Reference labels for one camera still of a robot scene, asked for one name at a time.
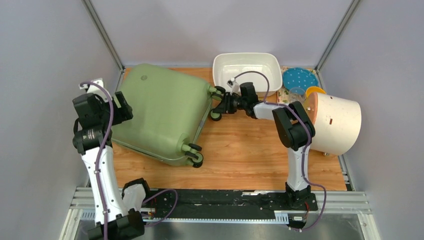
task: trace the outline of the white plastic basin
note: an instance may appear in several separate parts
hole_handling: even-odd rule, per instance
[[[231,88],[227,85],[228,80],[246,71],[258,71],[268,78],[268,96],[274,94],[283,85],[281,67],[277,58],[272,54],[262,52],[223,53],[216,56],[213,60],[213,83],[230,92]],[[246,82],[253,83],[259,97],[265,95],[267,81],[263,76],[257,73],[247,73],[237,78],[239,84]]]

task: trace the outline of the wooden surface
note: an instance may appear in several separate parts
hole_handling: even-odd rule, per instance
[[[213,84],[211,68],[172,68]],[[276,95],[268,99],[275,102]],[[221,121],[207,119],[198,143],[203,147],[203,166],[175,167],[113,145],[118,185],[144,178],[151,188],[283,190],[288,176],[287,149],[281,144],[275,124],[258,120],[239,110]],[[309,153],[309,180],[330,191],[346,191],[336,156]]]

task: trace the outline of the clear plastic cup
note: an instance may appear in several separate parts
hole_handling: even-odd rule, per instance
[[[299,101],[301,104],[305,102],[306,94],[305,90],[300,87],[293,87],[288,91],[288,102],[293,103]]]

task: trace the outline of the blue dotted plate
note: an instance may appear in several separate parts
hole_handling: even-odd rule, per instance
[[[306,92],[309,87],[318,86],[318,79],[309,70],[301,67],[294,67],[282,74],[282,83],[288,90],[297,87]]]

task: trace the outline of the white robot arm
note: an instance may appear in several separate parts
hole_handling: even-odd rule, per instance
[[[279,105],[265,104],[261,102],[253,107],[254,115],[257,119],[268,119],[274,120],[273,110],[279,109]],[[309,184],[305,181],[305,178],[308,178],[308,155],[309,149],[311,146],[307,146],[304,150],[304,147],[299,147],[297,150],[294,150],[291,147],[287,148],[288,154],[288,178],[287,185],[293,191],[300,191],[306,189]],[[304,151],[304,164],[302,174],[302,152]]]
[[[308,184],[308,155],[311,138],[315,128],[298,101],[289,105],[265,103],[259,101],[252,82],[235,84],[234,78],[228,81],[231,89],[240,89],[241,95],[226,92],[223,87],[216,88],[225,93],[221,103],[214,108],[210,116],[219,121],[221,114],[234,114],[244,110],[253,119],[274,120],[278,136],[288,151],[288,179],[285,183],[287,202],[293,209],[301,207],[315,196]]]
[[[72,100],[78,114],[73,128],[72,142],[87,169],[95,204],[96,227],[88,231],[88,238],[90,240],[104,238],[129,240],[144,234],[145,226],[140,208],[146,197],[146,191],[149,191],[149,186],[141,178],[127,183],[122,195],[119,192],[114,169],[112,133],[106,134],[107,128],[110,127],[109,101],[111,100],[113,105],[111,125],[130,120],[133,114],[121,92],[115,93],[120,105],[118,107],[103,86],[101,78],[89,84],[80,85],[80,89],[85,89],[86,93]],[[82,127],[81,130],[78,130],[78,123]],[[104,138],[106,138],[105,146],[101,149]],[[99,151],[101,155],[96,166]]]

